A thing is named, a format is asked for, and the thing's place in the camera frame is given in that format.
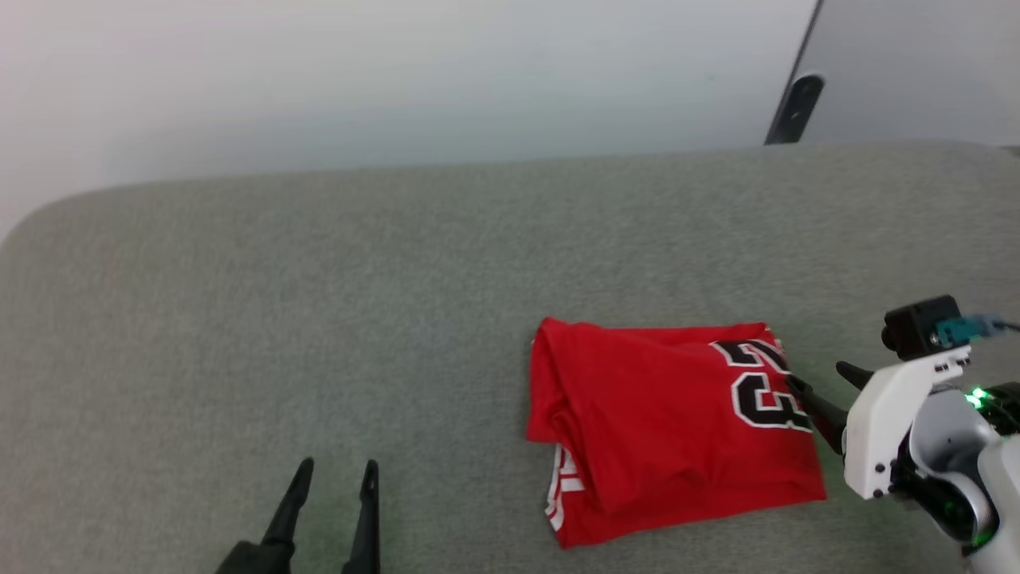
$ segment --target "white robotic arm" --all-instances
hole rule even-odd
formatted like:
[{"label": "white robotic arm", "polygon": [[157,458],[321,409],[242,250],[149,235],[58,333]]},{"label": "white robotic arm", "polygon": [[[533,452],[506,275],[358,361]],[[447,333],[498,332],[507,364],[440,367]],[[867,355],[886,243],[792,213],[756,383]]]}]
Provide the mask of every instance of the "white robotic arm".
[{"label": "white robotic arm", "polygon": [[861,498],[916,502],[960,546],[966,572],[1020,572],[1020,439],[1011,439],[1020,425],[1003,406],[1020,405],[1020,385],[978,389],[984,403],[958,387],[969,344],[1016,326],[961,318],[949,297],[885,323],[882,338],[905,362],[875,373],[838,365],[861,389],[849,413],[793,376],[792,393],[844,455],[844,478]]}]

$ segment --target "printed number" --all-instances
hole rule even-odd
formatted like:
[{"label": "printed number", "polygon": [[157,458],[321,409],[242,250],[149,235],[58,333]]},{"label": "printed number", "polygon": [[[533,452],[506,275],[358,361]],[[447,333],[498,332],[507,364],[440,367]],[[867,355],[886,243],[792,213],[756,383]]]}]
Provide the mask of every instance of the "printed number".
[{"label": "printed number", "polygon": [[[782,352],[760,341],[717,342],[712,344],[726,358],[730,367],[771,367],[780,375],[788,375]],[[768,384],[768,373],[742,373],[730,387],[733,412],[745,423],[766,429],[795,429],[811,432],[811,420],[801,411],[794,397],[787,393],[773,392]],[[772,396],[773,406],[765,405],[765,397]]]}]

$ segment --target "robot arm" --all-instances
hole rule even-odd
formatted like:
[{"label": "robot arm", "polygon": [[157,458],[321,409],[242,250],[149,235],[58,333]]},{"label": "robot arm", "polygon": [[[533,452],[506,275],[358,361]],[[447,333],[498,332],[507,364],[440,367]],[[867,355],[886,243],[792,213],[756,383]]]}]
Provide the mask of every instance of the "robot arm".
[{"label": "robot arm", "polygon": [[970,344],[1006,324],[962,318],[949,297],[890,312],[885,324],[882,341],[904,363],[875,373],[837,365],[861,389],[849,413],[793,376],[790,390],[844,456],[844,478],[861,498],[916,502],[959,545],[968,572],[1020,572],[1020,440],[1009,439],[1020,433],[1010,414],[1020,385],[970,396],[957,386]]},{"label": "robot arm", "polygon": [[[258,544],[242,540],[216,569],[216,574],[291,574],[298,513],[308,499],[315,463],[305,459],[276,508]],[[361,513],[354,532],[351,559],[341,574],[379,574],[378,465],[368,461],[361,481]]]}]

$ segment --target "gray couch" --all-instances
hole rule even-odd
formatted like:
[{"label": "gray couch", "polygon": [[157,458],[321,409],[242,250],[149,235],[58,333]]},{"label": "gray couch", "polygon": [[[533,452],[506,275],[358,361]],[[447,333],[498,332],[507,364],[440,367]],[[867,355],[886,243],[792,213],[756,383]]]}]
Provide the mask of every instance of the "gray couch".
[{"label": "gray couch", "polygon": [[[766,321],[849,405],[884,311],[1020,318],[1020,161],[973,145],[359,169],[138,186],[0,249],[0,570],[211,573],[317,461],[297,574],[339,572],[364,463],[389,573],[957,572],[919,512],[829,501],[559,550],[524,440],[542,318]],[[1020,342],[975,352],[1016,377]]]}]

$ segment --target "red jersey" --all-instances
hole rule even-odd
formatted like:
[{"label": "red jersey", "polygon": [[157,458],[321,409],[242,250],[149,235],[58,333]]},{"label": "red jersey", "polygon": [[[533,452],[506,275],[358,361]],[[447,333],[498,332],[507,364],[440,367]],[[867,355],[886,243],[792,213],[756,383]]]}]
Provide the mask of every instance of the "red jersey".
[{"label": "red jersey", "polygon": [[546,514],[560,545],[824,500],[787,374],[763,323],[546,319],[531,351],[527,439],[556,445]]}]

